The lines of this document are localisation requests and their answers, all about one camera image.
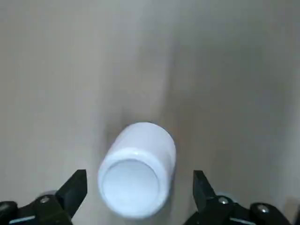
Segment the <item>beige surface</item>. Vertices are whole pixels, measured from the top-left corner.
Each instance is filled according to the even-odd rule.
[[[129,123],[178,147],[171,201],[138,224],[181,225],[192,170],[292,218],[300,200],[299,1],[2,0],[0,199],[24,205],[86,168],[80,224],[134,224],[96,175]]]

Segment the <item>metal screw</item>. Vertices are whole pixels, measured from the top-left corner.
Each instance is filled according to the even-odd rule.
[[[219,203],[222,203],[222,204],[226,205],[226,204],[228,204],[228,200],[225,197],[220,197],[219,198]]]
[[[265,205],[258,205],[257,208],[258,208],[259,211],[261,211],[263,213],[268,213],[269,212],[268,207],[265,206]]]
[[[9,205],[7,204],[7,203],[2,203],[1,205],[0,205],[0,211],[4,211],[4,210],[6,210],[6,209],[8,209],[9,208]]]
[[[46,203],[47,201],[49,201],[49,198],[48,198],[47,196],[45,196],[44,198],[42,198],[42,199],[40,200],[40,202],[41,202],[42,204]]]

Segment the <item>background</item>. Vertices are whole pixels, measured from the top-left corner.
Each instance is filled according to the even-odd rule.
[[[74,224],[181,225],[194,169],[244,206],[289,219],[300,200],[300,1],[2,0],[0,199],[25,205],[79,168]],[[172,197],[126,221],[97,170],[127,125],[152,121],[177,145]]]

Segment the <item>white cylindrical container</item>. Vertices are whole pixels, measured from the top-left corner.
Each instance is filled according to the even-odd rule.
[[[126,218],[146,218],[166,202],[176,148],[166,130],[153,123],[128,126],[117,137],[98,171],[106,205]]]

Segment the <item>white plastic bottle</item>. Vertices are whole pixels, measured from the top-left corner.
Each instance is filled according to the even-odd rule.
[[[128,126],[117,137],[98,171],[106,205],[126,218],[146,218],[166,202],[176,148],[166,130],[153,123]]]

